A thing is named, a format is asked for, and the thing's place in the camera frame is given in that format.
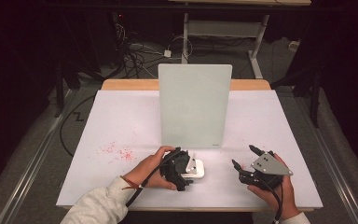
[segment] table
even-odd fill
[[[58,206],[70,207],[87,191],[107,186],[115,176],[127,173],[157,150],[160,142],[157,89],[155,79],[104,82],[62,186]],[[308,211],[323,206],[275,91],[269,89],[267,81],[259,79],[232,80],[231,89],[222,148],[183,148],[189,153],[196,152],[197,159],[204,162],[205,177],[182,192],[145,189],[130,210],[267,209],[264,201],[239,182],[232,167],[231,159],[235,159],[252,170],[250,163],[257,156],[248,145],[273,149],[285,159],[295,173],[292,181],[300,209]]]
[[[170,0],[174,2],[206,3],[206,4],[229,4],[229,5],[264,5],[264,6],[309,6],[310,0]],[[257,61],[257,53],[260,49],[263,35],[267,28],[269,15],[264,15],[261,22],[238,22],[238,21],[191,21],[188,13],[185,13],[183,31],[182,63],[188,63],[187,42],[189,35],[214,35],[234,37],[255,37],[253,50],[248,51],[250,64],[255,78],[263,78]]]

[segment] floor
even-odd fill
[[[295,56],[295,53],[287,48],[289,43],[290,41],[285,38],[273,43],[262,43],[257,60],[264,79],[269,83],[285,76]],[[253,44],[253,39],[194,39],[189,61],[230,63],[233,64],[233,78],[254,78],[246,53]],[[172,59],[162,60],[160,54],[166,48],[159,44],[136,42],[131,48],[147,51],[132,53],[137,56],[136,62],[143,69],[136,74],[134,69],[131,70],[131,60],[126,59],[128,68],[113,78],[156,78],[158,62],[180,62],[175,59],[181,56],[175,46],[172,46],[172,49],[175,49]],[[109,66],[103,68],[103,74],[112,71]],[[79,74],[79,79],[79,90],[65,89],[65,108],[58,118],[55,118],[57,100],[55,93],[51,93],[50,106],[24,135],[1,174],[0,223],[60,223],[65,216],[66,210],[57,207],[55,203],[71,164],[70,154],[76,150],[92,107],[91,98],[101,88],[100,82],[87,75]],[[358,160],[340,131],[323,90],[318,111],[318,129],[310,122],[310,99],[307,96],[294,97],[291,87],[280,87],[276,92],[324,204],[324,208],[307,213],[310,222],[358,223]],[[234,220],[230,223],[245,220],[248,216],[220,215],[232,217]],[[129,218],[135,217],[135,223],[139,219],[146,222],[142,219],[145,216],[147,215],[134,214]],[[192,215],[173,215],[167,218],[186,218],[181,220],[185,223],[200,223],[195,217],[189,216]],[[253,221],[255,224],[270,223],[273,216],[270,211],[257,212],[253,213]],[[211,214],[200,214],[200,217],[209,223],[217,220]],[[150,219],[146,223],[165,223],[165,220]]]

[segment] sleeve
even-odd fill
[[[107,188],[97,188],[83,195],[62,220],[67,223],[118,223],[128,213],[126,202],[135,192],[121,177]]]
[[[295,217],[287,218],[281,223],[282,224],[310,224],[304,213],[300,213]]]

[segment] person's right hand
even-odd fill
[[[275,154],[275,159],[280,161],[284,165],[284,161]],[[266,203],[275,211],[278,211],[279,205],[277,200],[275,199],[274,195],[269,192],[268,190],[262,190],[254,185],[249,185],[248,190],[253,192],[255,195],[266,201]],[[282,180],[282,185],[275,189],[275,192],[282,199],[282,192],[283,192],[283,201],[282,201],[282,214],[281,219],[286,220],[290,217],[295,217],[300,212],[297,209],[295,203],[295,191],[293,189],[292,182],[290,181],[290,176],[284,175]]]

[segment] white tabletop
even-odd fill
[[[160,146],[158,91],[99,91],[62,186],[58,206],[71,206],[91,189],[109,185]],[[296,204],[323,207],[275,91],[231,91],[221,148],[197,153],[205,177],[185,191],[144,189],[130,210],[259,211],[268,206],[240,183],[231,159],[245,170],[258,157],[254,145],[278,153],[294,172]]]

